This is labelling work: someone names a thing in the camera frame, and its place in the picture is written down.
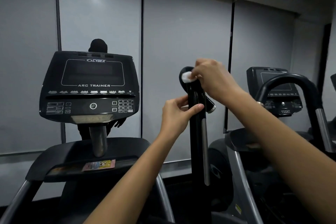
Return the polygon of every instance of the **white wipe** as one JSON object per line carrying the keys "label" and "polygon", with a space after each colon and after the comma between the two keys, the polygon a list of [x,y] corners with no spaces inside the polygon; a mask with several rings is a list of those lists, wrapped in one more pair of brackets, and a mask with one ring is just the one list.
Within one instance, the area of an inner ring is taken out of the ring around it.
{"label": "white wipe", "polygon": [[189,83],[189,82],[194,82],[197,80],[197,78],[195,79],[190,79],[189,76],[191,75],[191,71],[189,72],[185,72],[181,75],[181,79],[184,83]]}

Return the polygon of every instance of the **round silver button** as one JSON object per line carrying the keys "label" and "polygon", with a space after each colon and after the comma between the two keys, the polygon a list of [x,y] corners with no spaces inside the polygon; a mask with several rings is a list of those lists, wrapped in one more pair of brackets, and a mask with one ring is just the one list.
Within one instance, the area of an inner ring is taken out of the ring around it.
{"label": "round silver button", "polygon": [[96,109],[96,108],[97,108],[97,104],[96,104],[96,103],[92,103],[92,104],[90,105],[90,108],[91,108],[91,109]]}

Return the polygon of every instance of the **person's left hand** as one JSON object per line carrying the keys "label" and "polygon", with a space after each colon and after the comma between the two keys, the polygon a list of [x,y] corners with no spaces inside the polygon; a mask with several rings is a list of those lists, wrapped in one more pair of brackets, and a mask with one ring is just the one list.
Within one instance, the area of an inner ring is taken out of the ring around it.
{"label": "person's left hand", "polygon": [[183,107],[187,104],[188,95],[166,101],[162,108],[160,134],[176,140],[186,129],[190,118],[204,108],[203,104],[194,105],[190,109]]}

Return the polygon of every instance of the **console screen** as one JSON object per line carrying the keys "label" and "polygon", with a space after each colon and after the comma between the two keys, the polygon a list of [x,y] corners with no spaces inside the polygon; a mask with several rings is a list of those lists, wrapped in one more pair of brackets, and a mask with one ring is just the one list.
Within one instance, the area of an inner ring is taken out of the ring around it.
{"label": "console screen", "polygon": [[124,86],[123,64],[102,59],[69,59],[65,64],[61,84],[64,86],[80,84]]}
{"label": "console screen", "polygon": [[[267,82],[269,79],[279,76],[280,74],[283,73],[266,73],[266,72],[262,72],[261,73],[261,80],[262,80],[262,84],[264,84],[265,82]],[[272,90],[292,90],[292,87],[289,83],[285,83],[285,84],[281,84],[277,87],[275,87]]]}

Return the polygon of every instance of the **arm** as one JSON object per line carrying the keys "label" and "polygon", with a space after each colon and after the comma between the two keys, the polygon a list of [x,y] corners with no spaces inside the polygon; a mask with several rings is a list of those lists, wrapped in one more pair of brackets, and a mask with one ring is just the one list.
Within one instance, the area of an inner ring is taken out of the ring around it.
{"label": "arm", "polygon": [[187,96],[166,101],[162,109],[161,130],[153,144],[106,195],[84,224],[136,223],[155,179],[176,139],[191,116],[204,108],[186,110]]}
{"label": "arm", "polygon": [[244,92],[213,60],[196,62],[207,93],[227,106],[258,139],[301,202],[321,223],[336,223],[336,163],[299,136]]}

